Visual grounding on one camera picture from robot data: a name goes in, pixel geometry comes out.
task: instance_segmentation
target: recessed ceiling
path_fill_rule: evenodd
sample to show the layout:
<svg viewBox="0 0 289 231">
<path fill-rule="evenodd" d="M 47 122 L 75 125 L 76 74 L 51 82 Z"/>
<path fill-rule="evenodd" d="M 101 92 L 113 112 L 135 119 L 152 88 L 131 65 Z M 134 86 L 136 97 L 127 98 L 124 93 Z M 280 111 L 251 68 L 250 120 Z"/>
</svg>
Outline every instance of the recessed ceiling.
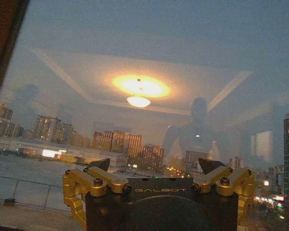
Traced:
<svg viewBox="0 0 289 231">
<path fill-rule="evenodd" d="M 126 98 L 132 91 L 116 85 L 120 78 L 142 77 L 163 86 L 157 97 L 148 96 L 151 104 L 143 110 L 189 115 L 190 103 L 196 97 L 214 108 L 250 74 L 225 68 L 157 62 L 77 52 L 30 49 L 58 77 L 92 103 L 131 107 Z"/>
</svg>

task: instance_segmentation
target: sky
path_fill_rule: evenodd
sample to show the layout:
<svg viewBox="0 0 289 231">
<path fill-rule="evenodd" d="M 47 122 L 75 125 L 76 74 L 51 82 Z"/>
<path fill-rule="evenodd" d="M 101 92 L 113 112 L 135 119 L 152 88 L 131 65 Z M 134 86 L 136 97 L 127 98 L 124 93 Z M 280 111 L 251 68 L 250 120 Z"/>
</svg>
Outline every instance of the sky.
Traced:
<svg viewBox="0 0 289 231">
<path fill-rule="evenodd" d="M 168 101 L 152 101 L 152 110 L 114 106 L 126 103 L 124 97 L 111 98 L 114 91 L 102 79 L 129 65 L 161 74 L 180 91 Z M 240 73 L 248 75 L 231 82 Z M 19 105 L 17 92 L 27 84 L 38 92 L 20 104 L 33 115 L 59 116 L 88 136 L 94 123 L 112 123 L 159 145 L 168 125 L 190 121 L 195 97 L 216 98 L 208 120 L 229 144 L 223 161 L 239 155 L 251 166 L 281 164 L 289 112 L 289 0 L 32 0 L 0 100 Z M 94 103 L 101 99 L 112 103 Z M 26 128 L 34 124 L 14 119 Z M 273 135 L 266 138 L 267 131 Z M 261 140 L 254 156 L 251 136 Z M 172 154 L 177 152 L 175 145 Z"/>
</svg>

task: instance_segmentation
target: glowing light fixture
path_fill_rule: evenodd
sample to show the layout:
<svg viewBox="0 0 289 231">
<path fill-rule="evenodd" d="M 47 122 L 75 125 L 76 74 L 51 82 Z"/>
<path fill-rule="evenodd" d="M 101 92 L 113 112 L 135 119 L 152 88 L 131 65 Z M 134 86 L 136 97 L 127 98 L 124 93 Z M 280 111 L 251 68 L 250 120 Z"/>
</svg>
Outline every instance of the glowing light fixture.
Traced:
<svg viewBox="0 0 289 231">
<path fill-rule="evenodd" d="M 151 103 L 147 98 L 139 96 L 128 97 L 127 102 L 134 107 L 147 107 Z"/>
<path fill-rule="evenodd" d="M 127 94 L 141 94 L 142 96 L 149 98 L 167 96 L 170 92 L 165 84 L 149 76 L 122 75 L 114 79 L 112 84 Z"/>
</svg>

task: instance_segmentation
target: metal fence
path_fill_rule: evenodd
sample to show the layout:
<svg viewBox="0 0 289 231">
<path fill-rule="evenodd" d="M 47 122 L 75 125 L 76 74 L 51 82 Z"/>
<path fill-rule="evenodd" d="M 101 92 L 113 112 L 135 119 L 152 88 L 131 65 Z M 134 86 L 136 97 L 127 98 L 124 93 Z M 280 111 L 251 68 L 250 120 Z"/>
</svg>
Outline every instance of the metal fence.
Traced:
<svg viewBox="0 0 289 231">
<path fill-rule="evenodd" d="M 21 205 L 70 211 L 63 203 L 62 186 L 0 176 L 0 200 L 7 198 Z"/>
</svg>

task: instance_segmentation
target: bolt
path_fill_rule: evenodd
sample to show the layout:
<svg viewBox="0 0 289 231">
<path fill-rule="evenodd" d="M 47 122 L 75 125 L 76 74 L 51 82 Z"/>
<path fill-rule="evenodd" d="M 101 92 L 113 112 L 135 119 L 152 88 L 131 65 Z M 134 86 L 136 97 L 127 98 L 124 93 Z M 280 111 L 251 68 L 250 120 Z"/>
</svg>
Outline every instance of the bolt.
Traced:
<svg viewBox="0 0 289 231">
<path fill-rule="evenodd" d="M 102 185 L 103 184 L 103 179 L 102 178 L 94 178 L 93 183 L 95 185 Z"/>
<path fill-rule="evenodd" d="M 191 190 L 195 194 L 199 194 L 201 192 L 201 188 L 199 184 L 193 184 Z"/>
<path fill-rule="evenodd" d="M 222 177 L 220 178 L 221 185 L 229 185 L 230 179 L 228 177 Z"/>
<path fill-rule="evenodd" d="M 123 194 L 123 195 L 126 195 L 126 194 L 129 194 L 130 192 L 131 192 L 131 185 L 125 184 L 125 185 L 122 187 L 122 194 Z"/>
</svg>

